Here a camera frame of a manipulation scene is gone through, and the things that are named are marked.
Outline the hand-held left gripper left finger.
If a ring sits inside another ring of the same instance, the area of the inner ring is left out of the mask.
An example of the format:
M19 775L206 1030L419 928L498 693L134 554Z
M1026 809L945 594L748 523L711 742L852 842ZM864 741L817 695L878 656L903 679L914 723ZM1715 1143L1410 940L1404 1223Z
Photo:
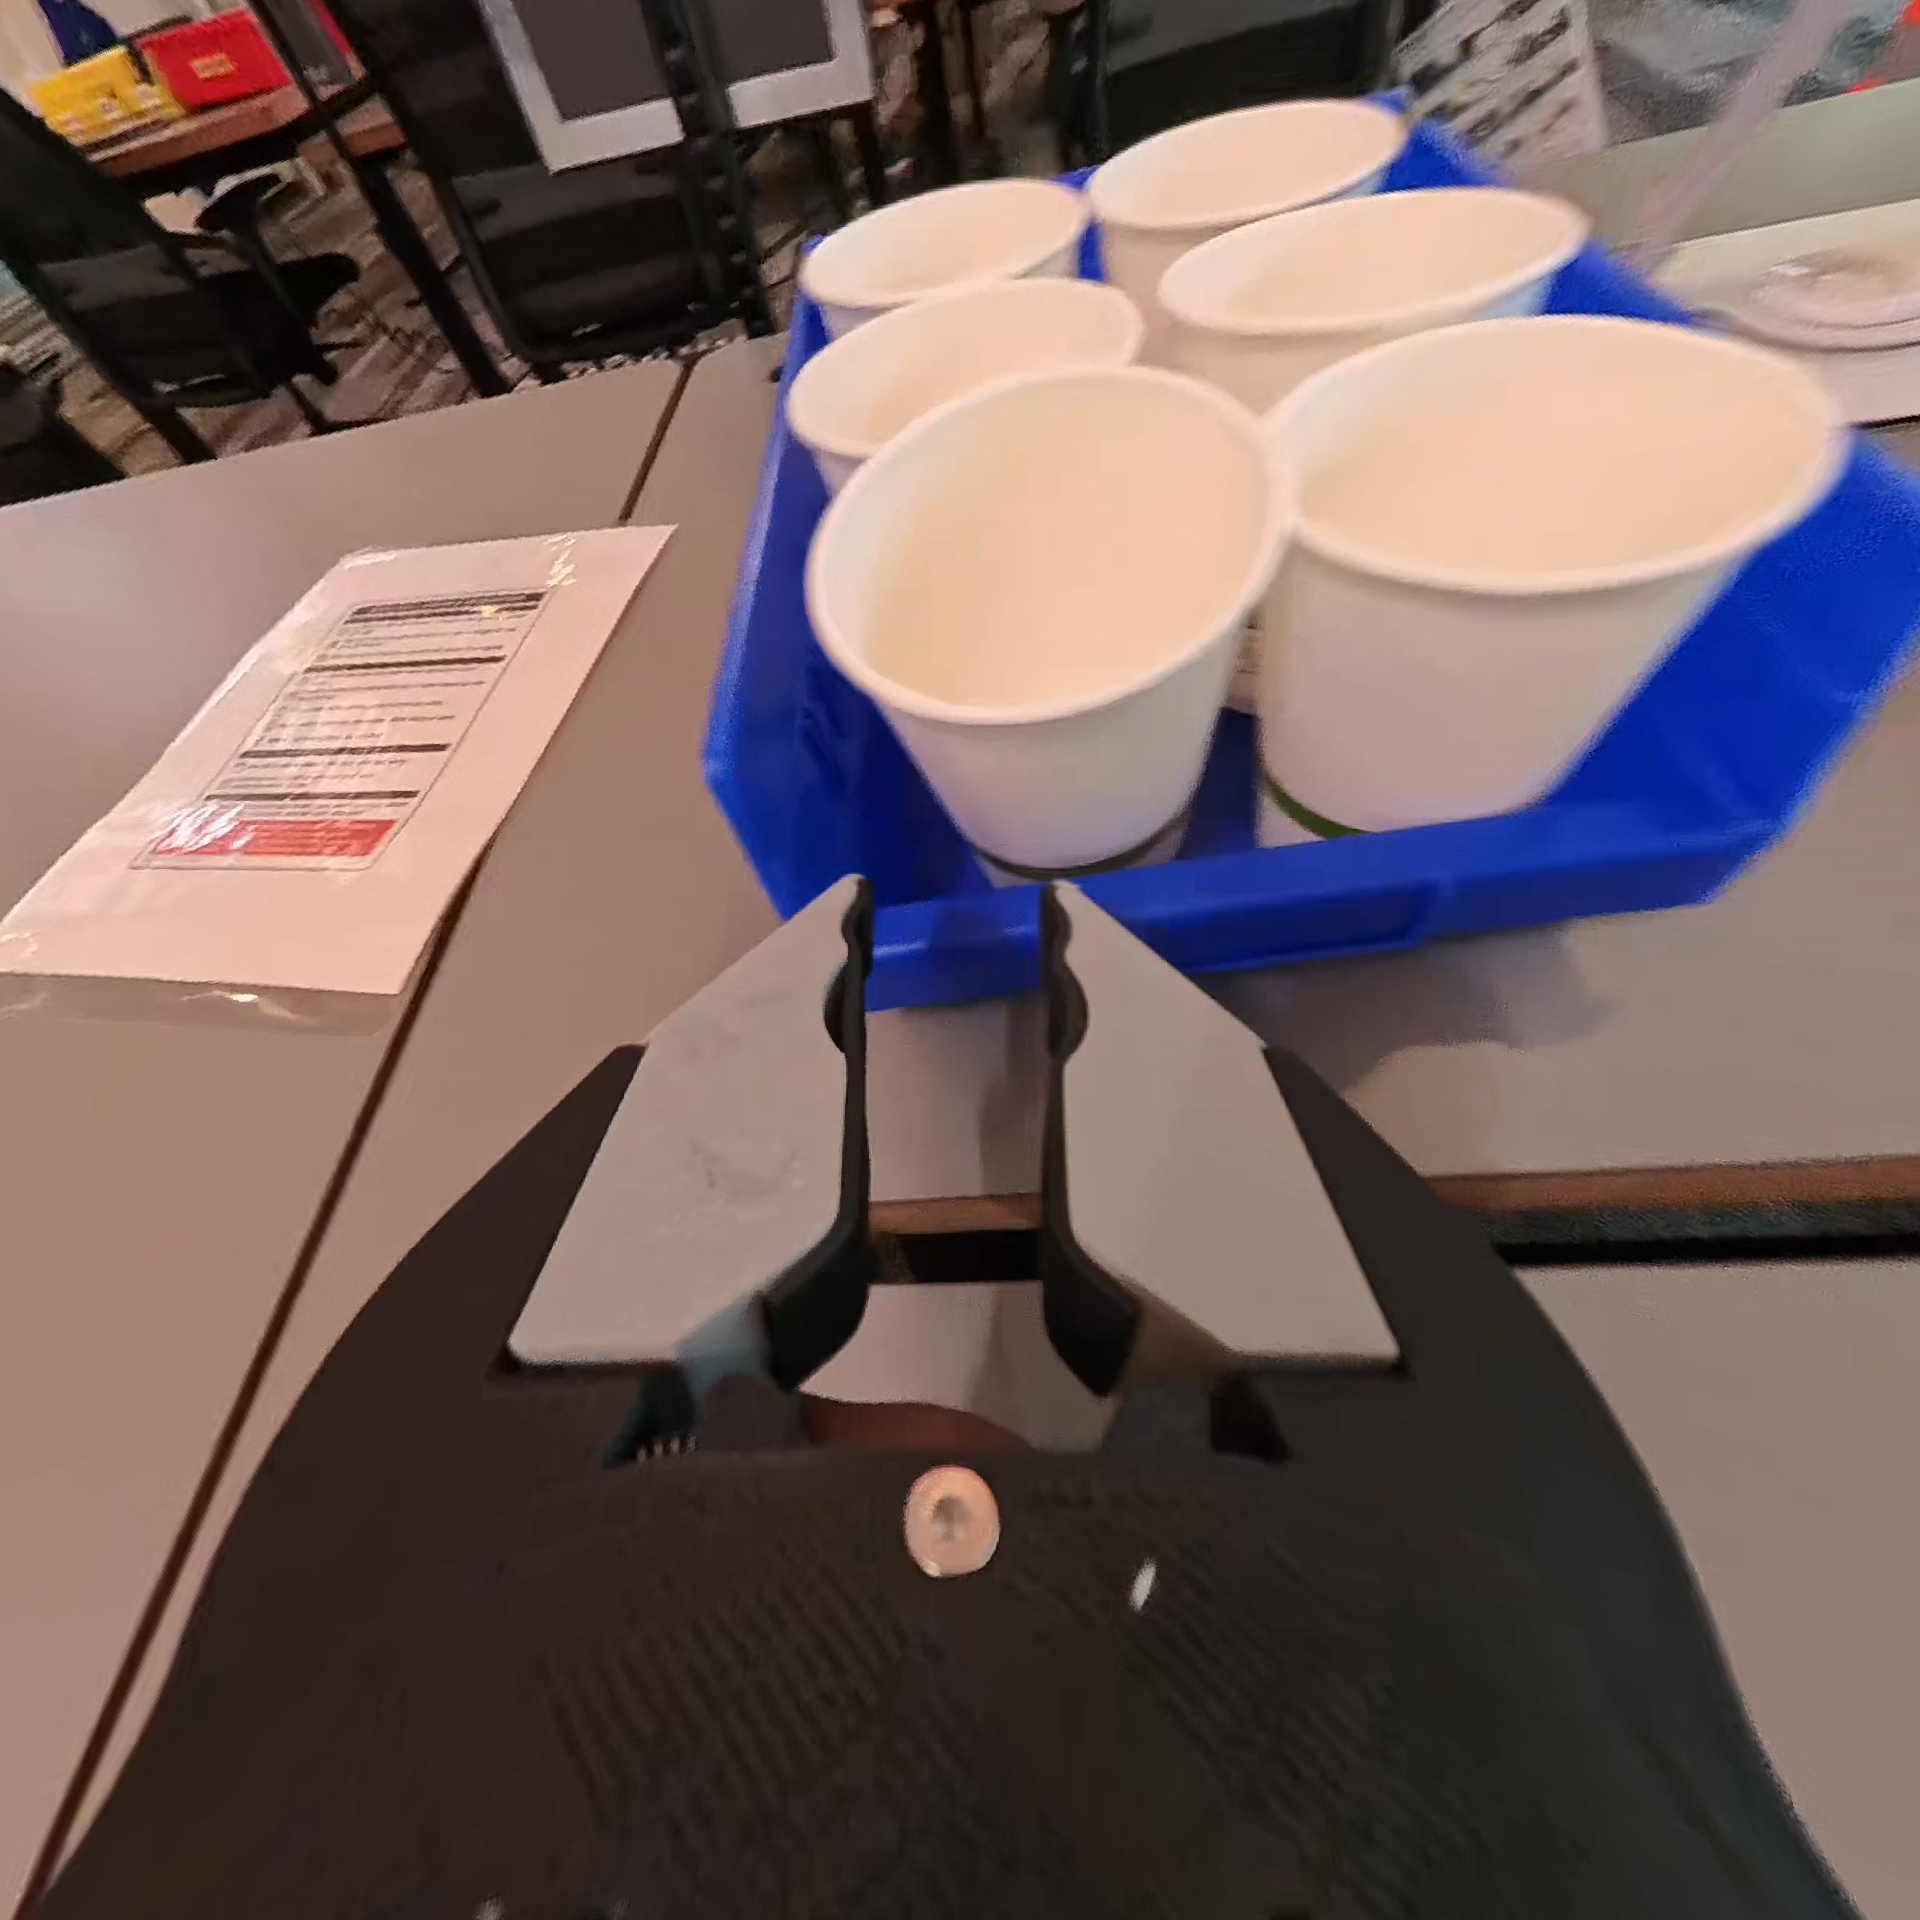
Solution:
M852 1338L871 923L841 876L660 1023L508 1332L518 1364L795 1387Z

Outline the laminated printed sheet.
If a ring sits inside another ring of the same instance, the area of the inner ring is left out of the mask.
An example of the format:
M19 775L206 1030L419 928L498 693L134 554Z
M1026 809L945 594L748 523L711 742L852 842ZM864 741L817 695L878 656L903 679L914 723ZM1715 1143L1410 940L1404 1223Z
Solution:
M344 557L5 912L3 1011L399 997L674 533Z

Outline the printed photo leaflet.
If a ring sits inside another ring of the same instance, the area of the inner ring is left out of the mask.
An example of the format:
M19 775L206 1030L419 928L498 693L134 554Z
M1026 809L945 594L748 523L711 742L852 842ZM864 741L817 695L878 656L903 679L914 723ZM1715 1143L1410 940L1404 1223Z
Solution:
M1441 3L1393 49L1418 121L1524 168L1599 153L1606 101L1584 3Z

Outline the grey rolling partition board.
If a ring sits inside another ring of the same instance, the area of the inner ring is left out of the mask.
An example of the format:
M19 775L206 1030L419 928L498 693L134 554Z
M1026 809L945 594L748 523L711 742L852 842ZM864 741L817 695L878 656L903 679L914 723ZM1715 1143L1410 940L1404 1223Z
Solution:
M775 133L875 101L857 3L482 3L552 175L648 158L698 128Z

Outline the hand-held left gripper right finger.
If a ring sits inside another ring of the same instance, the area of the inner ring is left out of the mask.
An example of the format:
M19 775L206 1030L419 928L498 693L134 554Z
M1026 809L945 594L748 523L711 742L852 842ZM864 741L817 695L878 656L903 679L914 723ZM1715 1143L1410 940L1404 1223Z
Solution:
M1077 884L1040 901L1043 1329L1088 1392L1402 1358L1258 1033Z

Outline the wooden office desk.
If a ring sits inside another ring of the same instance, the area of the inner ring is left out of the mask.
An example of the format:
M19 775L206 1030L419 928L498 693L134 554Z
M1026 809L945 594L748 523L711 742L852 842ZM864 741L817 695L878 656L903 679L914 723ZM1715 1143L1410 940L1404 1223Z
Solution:
M370 82L356 82L320 101L308 99L298 87L282 87L121 133L78 153L111 180L142 180L155 192L169 192L169 180L193 184L255 164L277 164L296 158L314 141L331 139L351 158L378 158L406 148L406 133L394 110Z

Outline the black office chair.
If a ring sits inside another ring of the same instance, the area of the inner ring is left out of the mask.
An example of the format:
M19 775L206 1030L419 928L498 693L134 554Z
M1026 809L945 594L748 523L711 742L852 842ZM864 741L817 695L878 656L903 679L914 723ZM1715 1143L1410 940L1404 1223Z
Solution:
M1384 85L1429 14L1411 3L1041 5L1059 161L1090 166L1144 139L1241 108L1345 101Z
M348 253L279 257L233 232L160 225L132 191L2 97L2 260L107 388L185 465L213 452L182 413L286 396L312 435L337 426L301 387L337 373L324 310L357 288Z

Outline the yellow plastic bin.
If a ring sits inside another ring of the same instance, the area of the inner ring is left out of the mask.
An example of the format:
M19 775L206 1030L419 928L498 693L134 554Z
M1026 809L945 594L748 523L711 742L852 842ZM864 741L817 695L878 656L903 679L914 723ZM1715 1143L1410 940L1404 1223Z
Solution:
M185 118L169 87L124 42L31 80L28 103L49 133L80 148Z

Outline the blue plastic bin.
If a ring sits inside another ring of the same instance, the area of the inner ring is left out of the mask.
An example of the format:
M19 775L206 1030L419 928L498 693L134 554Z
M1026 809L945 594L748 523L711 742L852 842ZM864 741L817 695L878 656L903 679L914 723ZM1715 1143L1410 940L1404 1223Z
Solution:
M865 874L878 1007L1011 995L1037 971L1036 891L989 887L807 624L803 561L827 492L786 403L825 347L795 299L704 781L780 917ZM1201 974L1708 901L1794 829L1906 669L1916 608L1916 476L1856 438L1811 517L1742 566L1534 809L1326 855L1260 848L1252 723L1226 713L1176 856L1104 876L1093 897Z

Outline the wooden white document stand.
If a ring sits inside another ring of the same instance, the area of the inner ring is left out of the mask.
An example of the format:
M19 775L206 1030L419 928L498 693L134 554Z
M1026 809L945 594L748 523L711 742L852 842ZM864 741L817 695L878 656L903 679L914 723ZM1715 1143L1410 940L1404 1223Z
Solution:
M1916 82L1801 99L1859 5L1788 5L1645 189L1633 266L1689 314L1811 373L1856 426L1916 429Z

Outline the red plastic bin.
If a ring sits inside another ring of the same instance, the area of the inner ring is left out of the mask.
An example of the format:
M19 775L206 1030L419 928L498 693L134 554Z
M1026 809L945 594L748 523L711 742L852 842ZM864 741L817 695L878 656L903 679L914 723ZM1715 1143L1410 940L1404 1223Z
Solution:
M249 6L169 16L135 30L129 50L183 115L204 115L293 87L286 60Z

